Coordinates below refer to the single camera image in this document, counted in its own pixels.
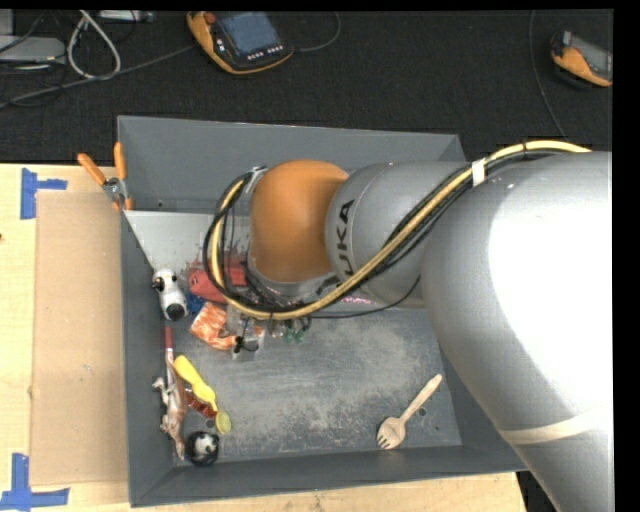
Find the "device screen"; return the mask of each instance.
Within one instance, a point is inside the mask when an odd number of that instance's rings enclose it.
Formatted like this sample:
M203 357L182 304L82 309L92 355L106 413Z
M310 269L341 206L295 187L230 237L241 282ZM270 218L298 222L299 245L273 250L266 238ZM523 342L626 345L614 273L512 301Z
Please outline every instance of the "device screen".
M220 16L218 24L241 55L280 44L278 33L264 12Z

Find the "cable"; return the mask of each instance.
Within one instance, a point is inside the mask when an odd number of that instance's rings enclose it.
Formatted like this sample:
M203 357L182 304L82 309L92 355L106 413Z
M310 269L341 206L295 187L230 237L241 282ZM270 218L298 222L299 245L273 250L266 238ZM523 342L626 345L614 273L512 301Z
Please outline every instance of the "cable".
M46 10L43 10L40 13L40 15L36 18L36 20L29 27L29 30L27 30L22 36L20 36L18 39L15 39L15 40L11 41L9 44L6 44L3 47L1 47L0 48L0 55L2 55L7 50L10 50L11 48L14 48L14 47L18 46L19 44L23 43L24 41L26 41L26 39L31 34L33 34L33 32L35 31L36 27L38 26L38 23L40 23L40 21L42 20L45 11Z
M356 318L359 316L365 316L365 315L370 315L372 313L380 313L381 311L385 311L387 309L391 309L394 308L400 304L402 304L405 300L407 300L409 298L409 295L411 295L413 293L413 290L416 289L416 287L418 286L418 283L420 282L420 276L418 276L416 278L416 280L413 282L413 284L411 285L411 288L409 288L409 291L407 293L405 293L401 298L399 298L398 300L396 300L395 302L392 302L391 304L387 304L386 306L382 306L381 308L376 308L376 309L370 309L368 311L359 311L358 313L347 313L345 315L340 315L340 314L334 314L334 315L311 315L311 318L318 318L318 319L335 319L335 318Z
M560 123L558 122L558 119L556 119L555 114L553 113L553 109L551 108L551 105L549 104L549 100L547 99L547 95L544 92L544 89L542 88L542 83L540 82L540 77L538 76L538 69L536 67L536 59L533 53L533 17L535 16L536 10L533 9L531 11L531 19L529 21L529 54L531 55L531 66L533 67L533 74L536 77L536 82L538 83L538 89L540 90L540 95L542 96L542 99L544 100L544 104L547 106L547 110L549 111L549 114L551 115L551 119L553 119L553 122L556 125L556 128L558 129L558 131L560 132L560 135L562 135L562 138L565 140L568 140L567 135L564 133L564 130L562 129L562 126L560 126Z
M153 64L157 64L158 62L162 62L163 60L167 60L170 59L172 57L175 57L176 55L180 55L181 53L185 53L189 50L193 50L195 48L194 45L189 45L186 46L180 50L176 50L175 52L171 52L168 53L166 55L163 55L161 57L158 57L157 59L153 59L147 62L144 62L142 64L138 64L137 66L133 66L130 68L125 68L120 70L117 73L113 73L110 76L106 77L106 78L102 78L102 77L96 77L96 78L86 78L86 79L81 79L81 80L76 80L75 82L68 82L66 84L61 84L55 87L48 87L46 89L41 89L39 91L34 91L34 92L30 92L27 94L22 94L20 96L16 96L15 98L11 99L10 101L5 101L4 103L0 103L0 110L2 110L3 108L9 107L11 105L14 105L16 103L19 103L23 100L27 100L27 99L31 99L31 98L35 98L38 96L42 96L45 94L49 94L52 92L57 92L60 91L61 89L66 90L66 89L71 89L73 87L77 87L79 85L86 85L86 84L91 84L94 82L105 82L107 80L111 80L115 77L121 76L121 75L125 75L127 73L131 73L132 71L138 71L139 69L143 69L147 66L151 66Z
M591 150L583 148L581 146L570 144L568 142L553 140L533 141L528 143L515 144L498 150L488 157L475 162L474 165L480 164L485 169L485 172L489 172L495 171L495 169L503 165L504 162L511 161L514 158L533 158L535 156L539 156L539 154L536 155L537 153L548 156L549 152L577 153L589 151ZM214 218L214 222L212 222L210 229L207 232L207 236L205 237L204 254L205 259L207 259L205 266L210 269L209 273L212 278L212 282L227 298L227 302L235 306L242 313L248 316L262 320L290 320L293 318L308 316L311 313L318 311L319 309L333 304L335 301L345 296L362 281L366 280L372 272L376 271L376 269L379 269L379 265L384 265L385 262L389 262L389 258L391 258L391 261L393 261L396 249L401 247L405 240L409 239L411 236L415 236L415 233L420 230L422 223L429 218L429 215L432 214L432 212L436 211L436 209L441 204L444 204L452 194L457 194L459 192L460 186L471 185L470 178L472 177L472 174L472 167L464 168L451 179L447 180L444 185L440 186L435 191L435 193L430 194L428 196L429 200L426 201L424 206L420 208L418 212L412 215L410 219L407 220L404 227L390 241L388 241L377 254L375 254L352 276L350 276L347 280L345 280L327 295L310 304L293 305L291 308L281 308L280 310L262 309L257 304L250 305L248 301L243 300L242 297L230 296L223 285L224 279L222 277L219 264L220 253L218 250L209 250L210 242L213 242L214 248L219 249L220 247L220 220L224 216L225 211L233 206L233 203L238 199L239 193L242 191L242 188L249 181L250 178L246 177L245 175L245 178L239 179L234 182L230 186L228 192L222 196L219 204L219 210L216 214L216 218L218 220L216 221L216 219Z
M102 27L100 27L98 22L96 22L87 11L83 9L79 9L79 10L80 10L80 13L82 14L82 19L78 22L76 27L73 29L73 33L71 34L71 37L69 38L69 43L67 44L67 58L69 59L69 64L71 65L71 67L74 69L76 73L78 73L80 76L84 78L97 78L100 80L106 80L108 78L111 78L115 73L120 71L122 67L122 63L120 60L120 53L118 52L117 48L113 44L113 41L111 41L109 36L104 32L104 30L102 30ZM109 49L111 50L111 53L116 59L113 71L111 73L107 73L106 75L96 76L96 75L87 73L86 71L83 71L78 67L78 65L76 64L73 58L73 50L76 46L76 43L78 42L78 36L80 35L81 32L86 31L89 28L89 25L91 25L96 30L96 32L100 35L100 37L104 40L104 42L107 43L107 46L109 47Z
M312 46L309 48L296 48L295 51L297 53L315 52L317 50L322 50L323 48L326 48L327 46L330 46L331 44L333 44L336 41L336 39L338 39L338 36L340 35L340 31L342 30L342 22L340 21L340 15L336 11L333 11L333 14L336 17L336 22L338 24L336 28L336 33L333 35L333 37L329 39L329 41L327 41L326 43L320 44L318 46Z

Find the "black and white object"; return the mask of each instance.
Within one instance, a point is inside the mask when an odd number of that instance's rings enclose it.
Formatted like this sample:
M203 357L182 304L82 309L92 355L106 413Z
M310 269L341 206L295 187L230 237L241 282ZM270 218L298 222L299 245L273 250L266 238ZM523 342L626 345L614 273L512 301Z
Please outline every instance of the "black and white object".
M220 438L210 432L194 432L187 439L186 456L196 466L209 466L218 458Z
M175 322L187 316L187 298L178 285L178 276L169 268L153 274L151 287L158 293L160 309L167 320Z

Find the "white cable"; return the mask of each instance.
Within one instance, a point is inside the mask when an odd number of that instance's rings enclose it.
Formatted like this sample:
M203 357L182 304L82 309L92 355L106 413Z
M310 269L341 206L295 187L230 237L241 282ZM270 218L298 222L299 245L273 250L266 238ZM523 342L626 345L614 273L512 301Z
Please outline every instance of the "white cable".
M67 44L67 58L69 59L69 64L71 65L71 67L74 69L76 73L78 73L80 76L84 78L97 78L97 79L111 78L114 74L120 71L120 68L121 68L120 54L118 53L118 50L116 49L115 45L113 44L109 36L104 32L104 30L102 30L100 25L89 15L89 13L82 9L79 9L79 10L80 10L80 13L82 14L82 19L76 25L76 28L73 30L73 33L71 34L71 38L69 39L69 44ZM107 46L109 46L111 53L113 53L113 56L116 59L116 63L113 71L111 73L107 73L106 75L96 76L96 75L87 73L86 71L83 71L82 69L80 69L73 59L73 49L78 41L78 36L80 35L80 32L87 30L87 28L89 28L89 25L93 26L93 28L96 29L96 32L100 35L100 37L104 39L104 42L107 43Z

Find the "blue tape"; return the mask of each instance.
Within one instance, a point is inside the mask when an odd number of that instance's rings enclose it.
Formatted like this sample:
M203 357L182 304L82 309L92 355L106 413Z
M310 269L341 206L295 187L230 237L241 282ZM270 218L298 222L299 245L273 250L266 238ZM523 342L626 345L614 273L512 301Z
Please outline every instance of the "blue tape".
M36 192L39 189L66 190L65 180L48 179L38 181L38 175L26 167L22 168L22 194L20 202L20 218L33 219L36 216Z
M59 491L31 492L29 487L29 457L14 453L11 460L11 490L3 491L0 510L30 512L32 507L66 505L69 488Z

